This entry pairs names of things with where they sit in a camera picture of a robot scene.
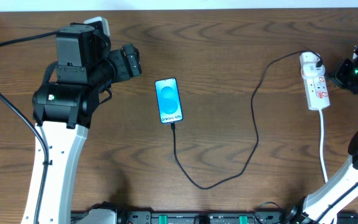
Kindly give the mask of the blue Galaxy smartphone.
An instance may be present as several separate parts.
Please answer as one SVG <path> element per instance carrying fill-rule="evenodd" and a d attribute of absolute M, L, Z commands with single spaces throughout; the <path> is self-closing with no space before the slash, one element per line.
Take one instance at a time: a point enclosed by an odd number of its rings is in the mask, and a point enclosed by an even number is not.
<path fill-rule="evenodd" d="M 183 120 L 180 94 L 176 78 L 157 80 L 155 82 L 158 112 L 162 124 Z"/>

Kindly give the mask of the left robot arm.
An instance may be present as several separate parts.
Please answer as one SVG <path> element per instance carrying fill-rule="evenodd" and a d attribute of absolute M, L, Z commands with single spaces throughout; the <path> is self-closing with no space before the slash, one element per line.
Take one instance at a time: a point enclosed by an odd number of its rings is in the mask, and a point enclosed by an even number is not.
<path fill-rule="evenodd" d="M 95 17 L 62 27 L 58 60 L 48 66 L 32 104 L 35 158 L 23 223 L 69 223 L 76 170 L 99 96 L 142 73 L 132 44 L 111 50 L 109 25 Z"/>

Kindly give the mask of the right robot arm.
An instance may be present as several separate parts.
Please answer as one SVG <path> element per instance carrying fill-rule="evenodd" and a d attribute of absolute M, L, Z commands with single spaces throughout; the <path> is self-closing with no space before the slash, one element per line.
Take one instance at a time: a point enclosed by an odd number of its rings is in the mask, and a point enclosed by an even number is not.
<path fill-rule="evenodd" d="M 326 81 L 358 94 L 358 54 L 345 60 L 332 75 L 325 74 L 323 61 L 318 54 L 300 55 L 301 76 L 305 85 L 306 100 L 311 111 L 322 113 L 330 105 Z M 323 172 L 324 185 L 306 196 L 287 216 L 286 223 L 333 223 L 337 214 L 358 197 L 358 131 L 348 147 L 343 166 L 331 177 Z"/>

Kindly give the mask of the white power strip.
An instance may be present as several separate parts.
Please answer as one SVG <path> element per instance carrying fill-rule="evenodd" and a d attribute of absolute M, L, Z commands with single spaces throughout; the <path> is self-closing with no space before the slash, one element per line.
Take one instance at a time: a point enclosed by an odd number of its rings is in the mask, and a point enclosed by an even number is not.
<path fill-rule="evenodd" d="M 308 108 L 312 111 L 322 110 L 330 105 L 325 79 L 325 67 L 317 67 L 313 63 L 301 66 Z"/>

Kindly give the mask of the white USB wall charger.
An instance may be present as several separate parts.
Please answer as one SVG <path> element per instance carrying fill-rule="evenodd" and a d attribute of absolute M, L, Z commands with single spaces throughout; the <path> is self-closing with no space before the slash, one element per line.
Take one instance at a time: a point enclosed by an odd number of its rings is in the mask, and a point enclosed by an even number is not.
<path fill-rule="evenodd" d="M 312 52 L 304 52 L 300 55 L 301 72 L 306 76 L 315 76 L 322 71 L 323 66 L 319 64 L 320 58 Z"/>

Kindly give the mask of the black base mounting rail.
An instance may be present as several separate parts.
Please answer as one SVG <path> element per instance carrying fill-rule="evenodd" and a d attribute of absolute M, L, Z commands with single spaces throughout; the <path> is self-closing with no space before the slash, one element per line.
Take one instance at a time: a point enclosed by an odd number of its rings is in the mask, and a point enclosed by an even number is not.
<path fill-rule="evenodd" d="M 279 223 L 284 216 L 284 213 L 278 211 L 256 213 L 155 213 L 137 211 L 119 213 L 117 222 L 131 224 L 255 224 Z"/>

